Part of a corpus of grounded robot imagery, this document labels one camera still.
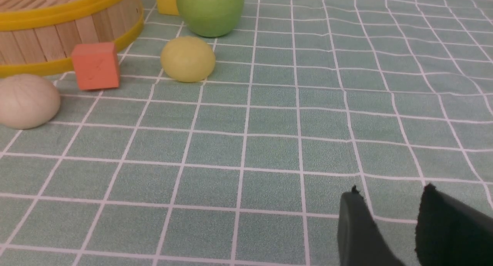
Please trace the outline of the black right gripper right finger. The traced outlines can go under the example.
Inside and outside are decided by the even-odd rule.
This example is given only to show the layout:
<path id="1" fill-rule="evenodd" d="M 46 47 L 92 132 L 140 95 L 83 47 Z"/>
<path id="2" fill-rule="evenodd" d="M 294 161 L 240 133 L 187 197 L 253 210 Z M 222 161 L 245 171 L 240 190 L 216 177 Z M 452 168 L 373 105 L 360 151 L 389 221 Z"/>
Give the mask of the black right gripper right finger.
<path id="1" fill-rule="evenodd" d="M 422 266 L 491 266 L 493 219 L 428 184 L 421 195 L 415 245 Z"/>

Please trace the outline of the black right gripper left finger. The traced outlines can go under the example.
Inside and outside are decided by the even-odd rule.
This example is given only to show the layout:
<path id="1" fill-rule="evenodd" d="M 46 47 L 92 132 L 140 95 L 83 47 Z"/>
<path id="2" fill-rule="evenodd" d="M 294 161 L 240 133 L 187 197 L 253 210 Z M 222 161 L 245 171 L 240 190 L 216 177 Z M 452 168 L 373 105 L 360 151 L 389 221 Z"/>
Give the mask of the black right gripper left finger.
<path id="1" fill-rule="evenodd" d="M 385 242 L 356 186 L 340 197 L 337 245 L 341 266 L 404 265 Z"/>

